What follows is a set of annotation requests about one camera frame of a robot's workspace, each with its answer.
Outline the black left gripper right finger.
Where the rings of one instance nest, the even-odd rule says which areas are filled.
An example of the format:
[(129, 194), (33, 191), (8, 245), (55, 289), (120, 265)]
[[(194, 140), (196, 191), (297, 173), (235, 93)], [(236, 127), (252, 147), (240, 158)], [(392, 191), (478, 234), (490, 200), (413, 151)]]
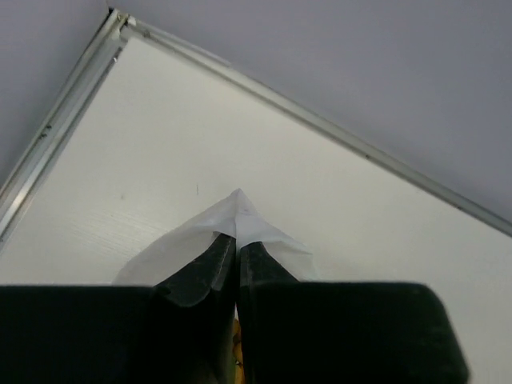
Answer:
[(412, 282), (302, 282), (243, 247), (237, 300), (248, 383), (466, 383), (445, 307)]

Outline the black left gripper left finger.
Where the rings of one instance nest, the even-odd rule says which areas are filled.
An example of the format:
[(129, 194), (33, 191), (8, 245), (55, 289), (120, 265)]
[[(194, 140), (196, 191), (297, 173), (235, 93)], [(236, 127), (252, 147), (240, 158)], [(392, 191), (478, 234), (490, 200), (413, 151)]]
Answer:
[(226, 383), (235, 240), (153, 286), (3, 286), (4, 383)]

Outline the white printed plastic bag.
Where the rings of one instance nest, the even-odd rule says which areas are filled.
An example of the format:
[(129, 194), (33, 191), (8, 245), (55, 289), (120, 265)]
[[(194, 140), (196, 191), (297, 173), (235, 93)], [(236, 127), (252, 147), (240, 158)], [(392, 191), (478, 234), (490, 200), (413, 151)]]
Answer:
[(260, 242), (298, 280), (318, 279), (312, 253), (268, 223), (245, 193), (237, 189), (132, 257), (117, 273), (113, 284), (154, 286), (192, 262), (222, 234), (235, 240), (237, 252)]

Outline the yellow orange fake fruit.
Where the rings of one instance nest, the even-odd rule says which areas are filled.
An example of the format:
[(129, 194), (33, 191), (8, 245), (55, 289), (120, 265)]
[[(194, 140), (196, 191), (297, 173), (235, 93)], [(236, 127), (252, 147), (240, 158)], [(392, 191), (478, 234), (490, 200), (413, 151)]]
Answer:
[(234, 383), (235, 384), (245, 384), (246, 380), (245, 380), (243, 355), (242, 355), (242, 332), (241, 332), (240, 322), (237, 318), (234, 319), (232, 342), (233, 342), (232, 353), (234, 356), (234, 364), (235, 364)]

